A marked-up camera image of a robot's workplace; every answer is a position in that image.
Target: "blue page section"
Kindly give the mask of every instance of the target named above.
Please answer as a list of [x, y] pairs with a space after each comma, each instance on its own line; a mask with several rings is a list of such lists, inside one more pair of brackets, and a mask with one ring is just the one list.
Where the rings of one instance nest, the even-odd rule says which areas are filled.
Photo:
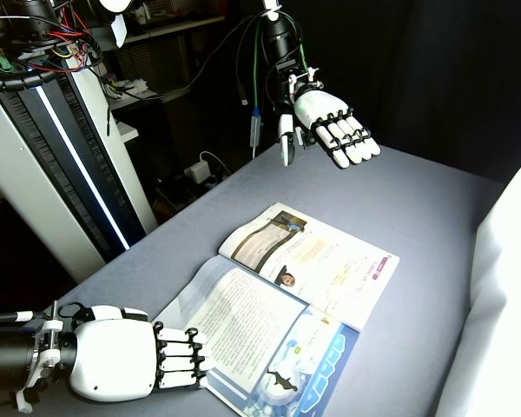
[[251, 393], [216, 371], [208, 383], [241, 415], [321, 415], [359, 334], [314, 308], [306, 309]]

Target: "wooden shelf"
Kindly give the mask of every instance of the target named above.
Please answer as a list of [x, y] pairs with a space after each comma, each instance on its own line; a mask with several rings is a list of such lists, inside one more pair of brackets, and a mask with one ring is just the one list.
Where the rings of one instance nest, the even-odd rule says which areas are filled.
[[169, 24], [166, 26], [162, 26], [160, 28], [145, 30], [145, 33], [142, 35], [128, 36], [125, 38], [125, 42], [123, 44], [125, 45], [127, 43], [138, 42], [138, 41], [142, 41], [143, 39], [149, 39], [151, 37], [167, 35], [168, 33], [176, 33], [176, 32], [181, 32], [181, 31], [187, 30], [187, 29], [198, 28], [200, 26], [205, 26], [205, 25], [211, 24], [211, 23], [223, 22], [225, 19], [226, 18], [224, 16], [218, 16], [218, 17], [212, 17], [210, 19], [199, 20], [196, 22], [187, 21], [187, 22]]

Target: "white fabric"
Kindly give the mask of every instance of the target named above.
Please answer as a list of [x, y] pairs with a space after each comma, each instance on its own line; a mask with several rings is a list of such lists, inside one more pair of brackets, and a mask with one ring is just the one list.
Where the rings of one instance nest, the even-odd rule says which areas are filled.
[[437, 416], [521, 416], [521, 169], [478, 228], [471, 307]]

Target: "cable connector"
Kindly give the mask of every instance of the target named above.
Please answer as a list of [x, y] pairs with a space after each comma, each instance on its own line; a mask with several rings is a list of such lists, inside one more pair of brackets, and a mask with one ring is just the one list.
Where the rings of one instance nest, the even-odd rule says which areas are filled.
[[253, 148], [253, 159], [254, 154], [259, 146], [259, 141], [261, 140], [261, 113], [259, 108], [254, 106], [253, 115], [251, 116], [251, 138], [250, 145]]
[[243, 84], [237, 84], [237, 94], [240, 96], [241, 105], [247, 106], [249, 101], [247, 100], [247, 93], [245, 92], [245, 87], [243, 87]]

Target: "book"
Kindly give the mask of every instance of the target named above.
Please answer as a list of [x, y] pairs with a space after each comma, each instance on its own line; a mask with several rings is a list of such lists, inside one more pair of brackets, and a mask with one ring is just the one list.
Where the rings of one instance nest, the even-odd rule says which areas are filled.
[[321, 415], [399, 258], [276, 203], [156, 317], [198, 328], [207, 389], [241, 416]]

